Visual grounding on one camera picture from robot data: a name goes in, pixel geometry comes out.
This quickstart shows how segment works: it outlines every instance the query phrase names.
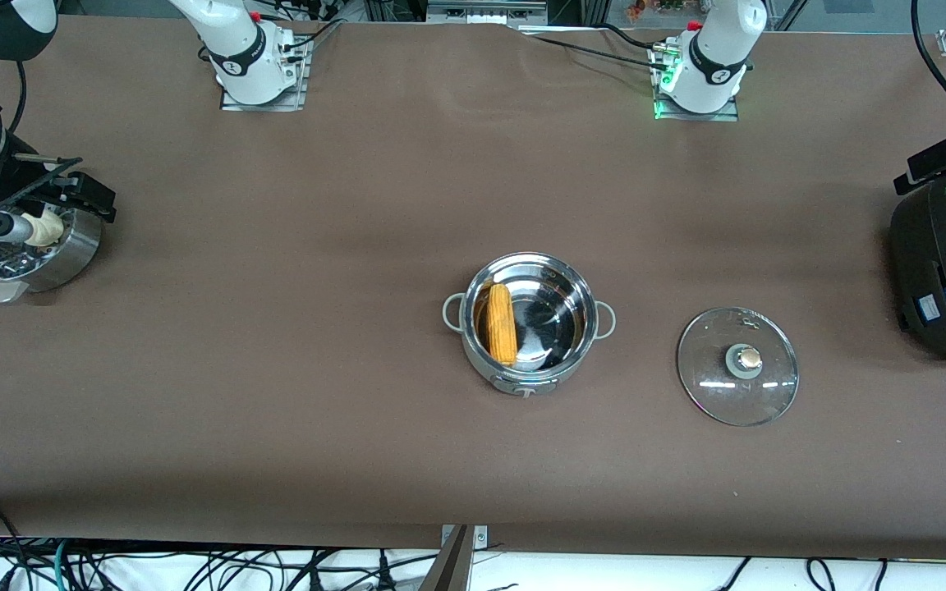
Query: white label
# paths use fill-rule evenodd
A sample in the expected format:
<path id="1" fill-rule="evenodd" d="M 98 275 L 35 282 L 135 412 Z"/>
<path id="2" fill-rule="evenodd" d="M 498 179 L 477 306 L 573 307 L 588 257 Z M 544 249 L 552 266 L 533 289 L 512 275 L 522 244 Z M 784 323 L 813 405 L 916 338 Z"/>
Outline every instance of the white label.
<path id="1" fill-rule="evenodd" d="M 924 318 L 926 322 L 932 322 L 939 318 L 939 310 L 936 308 L 936 299 L 932 296 L 932 293 L 925 296 L 925 298 L 919 298 L 919 310 L 922 311 L 922 318 Z"/>

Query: corn cob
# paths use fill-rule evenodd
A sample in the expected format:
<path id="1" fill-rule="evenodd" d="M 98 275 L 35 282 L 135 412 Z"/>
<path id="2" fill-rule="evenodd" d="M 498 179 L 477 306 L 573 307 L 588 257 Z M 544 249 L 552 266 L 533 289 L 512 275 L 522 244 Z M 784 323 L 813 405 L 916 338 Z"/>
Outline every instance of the corn cob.
<path id="1" fill-rule="evenodd" d="M 497 362 L 512 366 L 517 360 L 517 327 L 510 288 L 496 283 L 488 291 L 488 352 Z"/>

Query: brown table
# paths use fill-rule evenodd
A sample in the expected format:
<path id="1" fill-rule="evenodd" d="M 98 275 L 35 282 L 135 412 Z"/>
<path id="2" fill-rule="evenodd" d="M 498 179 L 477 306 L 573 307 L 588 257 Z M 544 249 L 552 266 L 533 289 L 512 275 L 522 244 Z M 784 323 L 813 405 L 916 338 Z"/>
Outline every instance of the brown table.
<path id="1" fill-rule="evenodd" d="M 78 280 L 0 307 L 23 534 L 946 557 L 946 362 L 898 331 L 883 262 L 890 179 L 946 137 L 908 37 L 767 34 L 737 124 L 656 121 L 637 67 L 500 26 L 346 24 L 290 115 L 217 111 L 198 47 L 64 18 L 29 66 L 20 135 L 81 154 L 120 214 Z M 514 250 L 619 314 L 536 400 L 439 317 Z M 770 426 L 678 381 L 688 319 L 726 305 L 797 349 Z"/>

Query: pot handle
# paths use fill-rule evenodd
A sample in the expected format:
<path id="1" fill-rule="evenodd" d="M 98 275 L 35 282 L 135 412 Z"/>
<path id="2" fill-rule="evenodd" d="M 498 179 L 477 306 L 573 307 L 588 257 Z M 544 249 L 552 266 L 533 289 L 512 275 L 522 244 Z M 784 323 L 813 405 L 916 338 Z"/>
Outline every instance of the pot handle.
<path id="1" fill-rule="evenodd" d="M 448 319 L 448 308 L 451 307 L 451 303 L 454 302 L 454 300 L 461 300 L 463 296 L 465 296 L 465 293 L 454 293 L 454 295 L 448 296 L 448 298 L 443 301 L 443 309 L 441 313 L 443 316 L 443 324 L 447 324 L 448 328 L 454 330 L 454 332 L 458 332 L 459 334 L 462 334 L 462 329 L 451 324 L 450 319 Z"/>
<path id="2" fill-rule="evenodd" d="M 612 328 L 609 328 L 608 332 L 606 332 L 605 334 L 601 334 L 599 332 L 600 326 L 598 326 L 598 333 L 594 335 L 594 341 L 603 341 L 604 339 L 608 339 L 608 337 L 612 336 L 612 333 L 615 332 L 615 323 L 618 321 L 616 321 L 615 309 L 612 306 L 608 306 L 608 304 L 605 304 L 604 302 L 595 302 L 595 304 L 597 304 L 598 308 L 604 308 L 605 310 L 608 311 L 608 314 L 612 315 Z"/>

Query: teal cable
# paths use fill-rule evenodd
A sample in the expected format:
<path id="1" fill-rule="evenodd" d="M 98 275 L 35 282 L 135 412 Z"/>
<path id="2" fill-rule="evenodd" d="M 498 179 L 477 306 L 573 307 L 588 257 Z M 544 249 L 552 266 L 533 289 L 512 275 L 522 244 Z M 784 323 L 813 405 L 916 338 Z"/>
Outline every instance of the teal cable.
<path id="1" fill-rule="evenodd" d="M 61 575 L 61 562 L 64 561 L 64 545 L 67 539 L 63 539 L 57 546 L 57 553 L 53 554 L 53 578 L 57 580 L 57 591 L 65 591 L 64 577 Z"/>

